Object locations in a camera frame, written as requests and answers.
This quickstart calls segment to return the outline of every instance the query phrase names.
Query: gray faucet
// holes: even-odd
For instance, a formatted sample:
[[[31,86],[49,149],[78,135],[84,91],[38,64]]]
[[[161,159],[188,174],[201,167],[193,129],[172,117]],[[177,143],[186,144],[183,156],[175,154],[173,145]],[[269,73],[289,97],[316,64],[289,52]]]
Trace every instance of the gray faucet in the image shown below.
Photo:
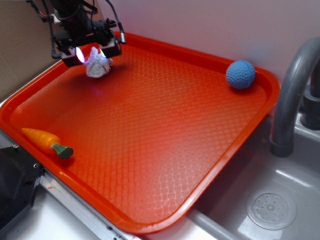
[[[301,105],[302,125],[320,129],[319,59],[320,37],[310,38],[295,54],[285,74],[270,135],[270,151],[275,156],[287,157],[293,152],[295,123]]]

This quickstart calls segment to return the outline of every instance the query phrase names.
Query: sink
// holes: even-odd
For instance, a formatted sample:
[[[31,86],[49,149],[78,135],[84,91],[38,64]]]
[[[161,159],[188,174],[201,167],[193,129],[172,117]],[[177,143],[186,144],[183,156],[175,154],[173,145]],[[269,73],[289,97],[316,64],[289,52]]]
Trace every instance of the sink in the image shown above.
[[[219,239],[318,240],[320,133],[296,124],[294,151],[269,151],[271,116],[259,125],[189,214]]]

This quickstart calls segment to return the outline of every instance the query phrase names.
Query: sink drain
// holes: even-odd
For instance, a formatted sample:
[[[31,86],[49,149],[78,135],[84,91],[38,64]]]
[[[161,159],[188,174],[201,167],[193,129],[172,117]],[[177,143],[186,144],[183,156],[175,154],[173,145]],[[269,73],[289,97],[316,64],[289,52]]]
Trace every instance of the sink drain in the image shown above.
[[[297,215],[294,199],[283,190],[273,187],[253,192],[246,202],[246,211],[256,225],[267,230],[284,229]]]

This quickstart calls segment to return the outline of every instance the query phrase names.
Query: red plastic tray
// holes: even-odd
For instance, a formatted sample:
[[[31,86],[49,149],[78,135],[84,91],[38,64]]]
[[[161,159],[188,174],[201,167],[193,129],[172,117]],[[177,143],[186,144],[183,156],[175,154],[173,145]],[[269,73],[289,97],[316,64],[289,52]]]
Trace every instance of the red plastic tray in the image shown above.
[[[0,128],[120,229],[147,234],[188,212],[279,84],[256,68],[252,86],[236,90],[225,76],[231,60],[133,34],[127,42],[102,78],[83,65],[44,72],[2,106]],[[21,128],[59,136],[74,156],[46,155]]]

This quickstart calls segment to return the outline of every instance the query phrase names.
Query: blue rubber ball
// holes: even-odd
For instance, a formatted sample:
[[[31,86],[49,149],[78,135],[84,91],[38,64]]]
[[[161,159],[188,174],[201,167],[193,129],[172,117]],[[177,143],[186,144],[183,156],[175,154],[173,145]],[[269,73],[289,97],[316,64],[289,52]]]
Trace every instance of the blue rubber ball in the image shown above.
[[[227,82],[235,89],[246,89],[255,80],[256,70],[250,62],[239,60],[228,67],[225,76]]]

